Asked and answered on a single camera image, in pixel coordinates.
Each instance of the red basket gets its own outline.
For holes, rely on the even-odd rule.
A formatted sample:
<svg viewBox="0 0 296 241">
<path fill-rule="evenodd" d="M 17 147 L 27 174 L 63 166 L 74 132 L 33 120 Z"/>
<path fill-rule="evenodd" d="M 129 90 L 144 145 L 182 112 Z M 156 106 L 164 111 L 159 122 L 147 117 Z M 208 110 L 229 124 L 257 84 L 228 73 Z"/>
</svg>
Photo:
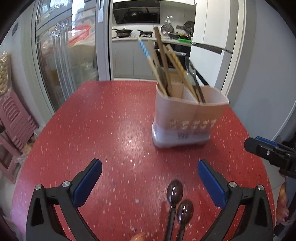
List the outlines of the red basket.
<svg viewBox="0 0 296 241">
<path fill-rule="evenodd" d="M 82 26 L 79 26 L 79 27 L 74 28 L 73 30 L 83 30 L 83 32 L 81 34 L 79 34 L 77 37 L 71 39 L 69 41 L 69 45 L 74 45 L 78 41 L 83 40 L 87 36 L 89 36 L 89 30 L 90 30 L 90 28 L 91 28 L 90 25 L 82 25 Z"/>
</svg>

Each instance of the pink plastic stool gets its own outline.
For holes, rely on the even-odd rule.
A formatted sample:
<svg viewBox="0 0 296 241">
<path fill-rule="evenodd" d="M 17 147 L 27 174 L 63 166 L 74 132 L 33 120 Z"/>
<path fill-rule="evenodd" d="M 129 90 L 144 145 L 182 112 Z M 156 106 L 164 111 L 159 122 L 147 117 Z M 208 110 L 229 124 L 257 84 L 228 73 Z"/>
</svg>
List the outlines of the pink plastic stool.
<svg viewBox="0 0 296 241">
<path fill-rule="evenodd" d="M 0 119 L 13 144 L 22 151 L 37 126 L 11 87 L 0 97 Z"/>
<path fill-rule="evenodd" d="M 16 167 L 17 163 L 15 163 L 15 157 L 19 157 L 21 153 L 13 147 L 3 136 L 0 134 L 0 146 L 3 146 L 7 151 L 4 155 L 3 159 L 0 159 L 0 170 L 3 172 L 4 176 L 6 176 L 12 183 L 16 181 Z M 8 156 L 8 152 L 13 155 L 12 160 L 10 161 L 8 166 L 4 165 L 4 160 Z"/>
</svg>

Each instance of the wooden chopstick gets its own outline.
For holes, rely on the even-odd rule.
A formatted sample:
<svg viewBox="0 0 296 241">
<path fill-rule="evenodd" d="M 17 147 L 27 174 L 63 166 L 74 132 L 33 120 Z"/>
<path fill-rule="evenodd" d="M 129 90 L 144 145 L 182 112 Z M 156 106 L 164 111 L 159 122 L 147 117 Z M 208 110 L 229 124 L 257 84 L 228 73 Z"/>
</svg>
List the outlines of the wooden chopstick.
<svg viewBox="0 0 296 241">
<path fill-rule="evenodd" d="M 158 44 L 158 47 L 159 47 L 159 50 L 160 50 L 161 61 L 163 63 L 163 68 L 165 70 L 165 77 L 166 77 L 167 86 L 168 86 L 167 87 L 168 95 L 171 96 L 171 94 L 172 94 L 172 83 L 170 81 L 170 73 L 168 71 L 167 58 L 165 56 L 165 52 L 164 52 L 164 49 L 163 49 L 163 43 L 161 41 L 161 36 L 160 36 L 158 27 L 154 27 L 154 31 L 155 31 L 157 44 Z"/>
<path fill-rule="evenodd" d="M 177 71 L 181 72 L 181 74 L 183 76 L 185 86 L 189 89 L 189 91 L 193 94 L 193 96 L 197 99 L 197 101 L 200 102 L 198 96 L 196 95 L 196 92 L 194 91 L 194 88 L 193 88 L 192 84 L 189 82 L 189 80 L 186 77 L 185 69 L 183 68 L 183 66 L 182 66 L 180 60 L 178 59 L 178 57 L 175 55 L 173 48 L 169 44 L 166 47 L 169 50 L 167 52 L 167 55 L 171 56 L 172 61 L 171 61 L 171 59 L 170 59 L 170 61 L 172 62 L 175 69 L 177 69 Z"/>
</svg>

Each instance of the metal screw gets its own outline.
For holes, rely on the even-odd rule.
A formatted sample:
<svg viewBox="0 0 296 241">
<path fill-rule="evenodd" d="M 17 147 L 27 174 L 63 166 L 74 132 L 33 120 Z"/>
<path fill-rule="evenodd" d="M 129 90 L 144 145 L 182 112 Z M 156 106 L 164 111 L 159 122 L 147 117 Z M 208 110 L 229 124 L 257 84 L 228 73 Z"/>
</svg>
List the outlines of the metal screw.
<svg viewBox="0 0 296 241">
<path fill-rule="evenodd" d="M 63 186 L 64 188 L 68 187 L 69 185 L 70 185 L 70 182 L 69 182 L 69 181 L 64 181 L 64 182 L 62 183 L 62 186 Z"/>
<path fill-rule="evenodd" d="M 231 186 L 232 188 L 236 188 L 237 187 L 237 183 L 236 182 L 230 182 L 229 186 Z"/>
<path fill-rule="evenodd" d="M 36 187 L 35 187 L 36 190 L 39 190 L 41 188 L 42 188 L 42 185 L 41 184 L 37 184 Z"/>
<path fill-rule="evenodd" d="M 263 191 L 263 190 L 264 190 L 264 187 L 263 187 L 262 185 L 258 185 L 258 189 L 259 189 L 260 191 Z"/>
</svg>

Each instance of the stove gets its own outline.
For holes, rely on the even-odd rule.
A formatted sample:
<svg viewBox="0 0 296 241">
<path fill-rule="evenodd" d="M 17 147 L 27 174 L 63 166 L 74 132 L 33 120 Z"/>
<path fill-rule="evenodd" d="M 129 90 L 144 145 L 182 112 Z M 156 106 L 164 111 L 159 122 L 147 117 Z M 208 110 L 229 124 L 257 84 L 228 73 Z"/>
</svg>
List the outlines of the stove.
<svg viewBox="0 0 296 241">
<path fill-rule="evenodd" d="M 191 47 L 183 46 L 183 45 L 179 45 L 179 44 L 173 44 L 173 43 L 170 43 L 170 46 L 173 48 L 175 54 L 177 55 L 178 59 L 180 60 L 180 62 L 182 64 L 183 68 L 186 69 L 185 56 L 188 56 L 188 57 L 190 56 Z M 160 51 L 159 51 L 157 41 L 154 43 L 154 50 L 156 51 L 160 66 L 163 67 L 163 62 L 162 62 L 162 59 L 160 56 Z M 168 62 L 169 68 L 172 68 L 172 69 L 175 68 L 169 59 L 167 59 L 167 62 Z"/>
<path fill-rule="evenodd" d="M 152 38 L 152 34 L 140 34 L 140 38 Z"/>
</svg>

